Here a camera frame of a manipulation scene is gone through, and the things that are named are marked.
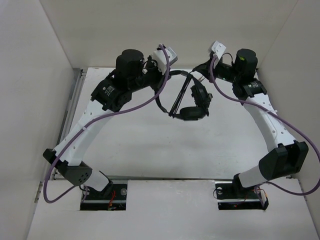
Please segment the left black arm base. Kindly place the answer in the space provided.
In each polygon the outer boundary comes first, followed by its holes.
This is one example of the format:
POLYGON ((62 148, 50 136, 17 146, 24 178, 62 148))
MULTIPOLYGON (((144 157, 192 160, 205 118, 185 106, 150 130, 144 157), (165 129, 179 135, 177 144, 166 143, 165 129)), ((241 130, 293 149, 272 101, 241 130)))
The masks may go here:
POLYGON ((127 208, 128 182, 115 181, 111 192, 107 196, 101 196, 83 189, 80 203, 81 211, 125 211, 127 208))

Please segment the black headphones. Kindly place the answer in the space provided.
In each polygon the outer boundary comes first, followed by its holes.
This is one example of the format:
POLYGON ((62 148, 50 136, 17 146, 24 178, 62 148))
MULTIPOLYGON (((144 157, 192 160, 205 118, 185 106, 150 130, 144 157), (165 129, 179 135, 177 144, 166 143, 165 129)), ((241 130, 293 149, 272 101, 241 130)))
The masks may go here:
POLYGON ((172 119, 185 122, 198 121, 210 115, 213 95, 208 92, 201 80, 185 70, 172 70, 169 77, 184 77, 183 84, 172 106, 166 109, 158 96, 155 99, 158 108, 172 119))

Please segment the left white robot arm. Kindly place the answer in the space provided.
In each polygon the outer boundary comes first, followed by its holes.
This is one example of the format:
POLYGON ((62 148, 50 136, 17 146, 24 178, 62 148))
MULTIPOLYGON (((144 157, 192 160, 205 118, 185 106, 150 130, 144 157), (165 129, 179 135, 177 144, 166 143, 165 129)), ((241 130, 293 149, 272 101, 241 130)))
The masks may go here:
POLYGON ((160 95, 169 79, 170 66, 177 59, 177 54, 162 44, 147 59, 139 50, 124 50, 116 59, 115 69, 91 93, 89 103, 73 129, 55 148, 44 151, 43 157, 50 163, 50 169, 43 189, 47 189, 50 175, 53 169, 57 169, 74 187, 86 186, 100 198, 109 197, 113 182, 101 171, 84 163, 84 154, 112 117, 140 109, 160 95), (134 92, 147 87, 155 90, 151 99, 122 110, 134 92))

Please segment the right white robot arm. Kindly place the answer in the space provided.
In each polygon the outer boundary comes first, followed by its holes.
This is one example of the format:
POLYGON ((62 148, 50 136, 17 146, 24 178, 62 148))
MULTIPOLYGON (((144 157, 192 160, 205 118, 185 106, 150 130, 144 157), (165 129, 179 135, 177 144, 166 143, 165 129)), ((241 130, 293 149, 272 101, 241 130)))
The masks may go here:
POLYGON ((255 77, 258 58, 247 48, 237 51, 232 64, 223 63, 224 49, 209 49, 209 60, 194 68, 210 82, 222 79, 232 84, 235 102, 249 112, 267 146, 268 153, 258 164, 241 173, 232 180, 232 193, 243 197, 254 187, 267 181, 298 173, 309 151, 304 141, 286 130, 286 123, 280 119, 270 103, 264 85, 255 77))

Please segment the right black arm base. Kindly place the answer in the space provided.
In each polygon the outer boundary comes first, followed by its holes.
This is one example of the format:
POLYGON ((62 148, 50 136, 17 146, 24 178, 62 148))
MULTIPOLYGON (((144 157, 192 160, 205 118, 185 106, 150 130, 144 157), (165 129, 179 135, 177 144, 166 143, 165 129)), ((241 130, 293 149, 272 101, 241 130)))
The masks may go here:
POLYGON ((269 207, 269 198, 264 189, 251 187, 248 190, 236 191, 231 181, 217 181, 214 184, 213 197, 219 210, 262 210, 269 207))

